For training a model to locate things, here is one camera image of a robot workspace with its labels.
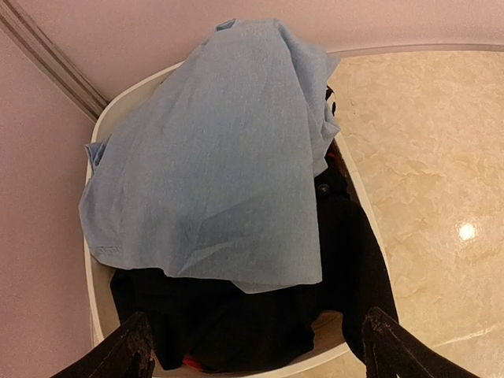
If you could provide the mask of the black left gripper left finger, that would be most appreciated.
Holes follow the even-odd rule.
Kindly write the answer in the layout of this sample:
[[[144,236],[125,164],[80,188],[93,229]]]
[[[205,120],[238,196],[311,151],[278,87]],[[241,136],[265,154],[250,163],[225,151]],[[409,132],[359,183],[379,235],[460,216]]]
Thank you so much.
[[[154,374],[154,341],[147,317],[134,313],[79,361],[56,373],[57,378],[148,378]]]

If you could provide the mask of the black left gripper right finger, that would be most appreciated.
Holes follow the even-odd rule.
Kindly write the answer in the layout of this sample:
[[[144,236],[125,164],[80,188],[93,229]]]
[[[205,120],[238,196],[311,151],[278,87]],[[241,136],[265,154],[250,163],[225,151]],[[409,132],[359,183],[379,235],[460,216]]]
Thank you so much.
[[[382,309],[368,311],[362,325],[368,378],[465,378],[473,374],[429,349]]]

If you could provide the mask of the light blue long sleeve shirt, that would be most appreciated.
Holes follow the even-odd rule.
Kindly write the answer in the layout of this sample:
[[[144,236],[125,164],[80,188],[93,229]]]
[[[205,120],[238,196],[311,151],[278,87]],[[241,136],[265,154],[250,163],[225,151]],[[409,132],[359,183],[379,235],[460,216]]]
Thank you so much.
[[[216,27],[87,146],[91,255],[248,294],[320,283],[314,180],[339,131],[325,97],[337,65],[276,19]]]

